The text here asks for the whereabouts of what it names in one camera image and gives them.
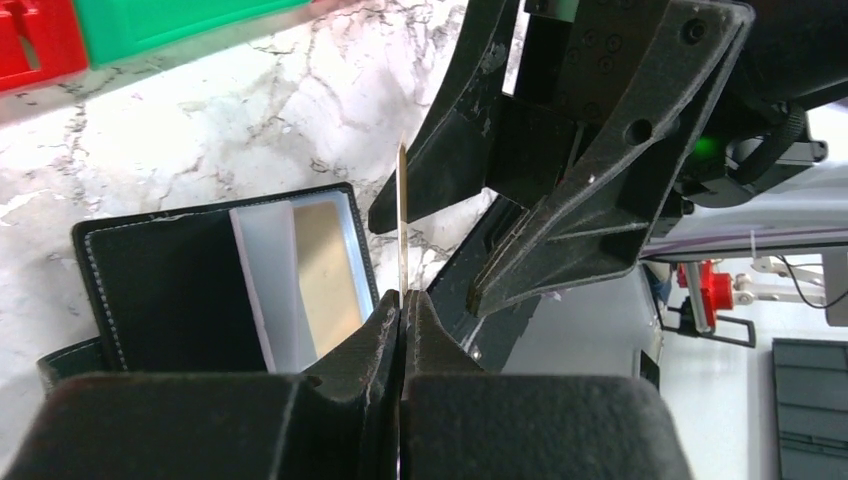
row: red block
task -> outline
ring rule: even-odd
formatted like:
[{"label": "red block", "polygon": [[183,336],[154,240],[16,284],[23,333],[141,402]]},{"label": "red block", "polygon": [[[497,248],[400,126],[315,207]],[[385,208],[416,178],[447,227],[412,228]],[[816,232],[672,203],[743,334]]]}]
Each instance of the red block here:
[{"label": "red block", "polygon": [[71,0],[0,0],[0,94],[88,67]]}]

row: green block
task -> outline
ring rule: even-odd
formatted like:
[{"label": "green block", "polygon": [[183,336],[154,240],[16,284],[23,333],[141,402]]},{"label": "green block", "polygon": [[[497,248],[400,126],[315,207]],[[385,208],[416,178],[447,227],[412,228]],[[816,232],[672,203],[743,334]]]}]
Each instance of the green block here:
[{"label": "green block", "polygon": [[74,0],[92,68],[309,0]]}]

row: white surface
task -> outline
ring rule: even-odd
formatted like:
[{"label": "white surface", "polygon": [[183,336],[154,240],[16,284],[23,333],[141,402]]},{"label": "white surface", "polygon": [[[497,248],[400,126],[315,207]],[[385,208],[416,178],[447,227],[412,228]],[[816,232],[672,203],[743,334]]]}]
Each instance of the white surface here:
[{"label": "white surface", "polygon": [[[818,258],[789,260],[806,263]],[[791,285],[791,280],[754,272],[750,264],[750,259],[725,260],[718,270],[748,273],[758,283]],[[675,289],[669,303],[679,306],[684,297],[684,291]],[[822,310],[799,304],[757,302],[725,314],[754,320],[757,348],[666,335],[660,391],[698,479],[771,480],[777,478],[772,339],[848,341],[848,328],[830,327]],[[742,327],[718,330],[739,337],[743,332]]]},{"label": "white surface", "polygon": [[[290,23],[270,17],[0,99],[0,471],[42,401],[35,361],[97,332],[71,227],[339,181],[365,218],[438,91],[464,3],[368,0],[177,66]],[[411,287],[491,199],[410,225]],[[396,285],[394,242],[368,234],[381,292]]]}]

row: black case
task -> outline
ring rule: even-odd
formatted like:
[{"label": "black case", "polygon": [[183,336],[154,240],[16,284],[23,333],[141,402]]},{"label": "black case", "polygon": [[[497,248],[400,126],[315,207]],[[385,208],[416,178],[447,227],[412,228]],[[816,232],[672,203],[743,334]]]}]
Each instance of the black case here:
[{"label": "black case", "polygon": [[229,210],[344,193],[368,286],[378,292],[348,183],[86,221],[73,242],[100,337],[39,361],[45,387],[86,371],[265,371]]}]

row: green light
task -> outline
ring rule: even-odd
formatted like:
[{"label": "green light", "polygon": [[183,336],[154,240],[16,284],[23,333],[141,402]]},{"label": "green light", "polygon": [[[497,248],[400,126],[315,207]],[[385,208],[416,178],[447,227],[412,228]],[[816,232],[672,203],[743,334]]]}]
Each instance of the green light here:
[{"label": "green light", "polygon": [[715,158],[721,154],[721,143],[714,138],[701,137],[695,143],[695,150],[692,154],[698,159],[707,160]]}]

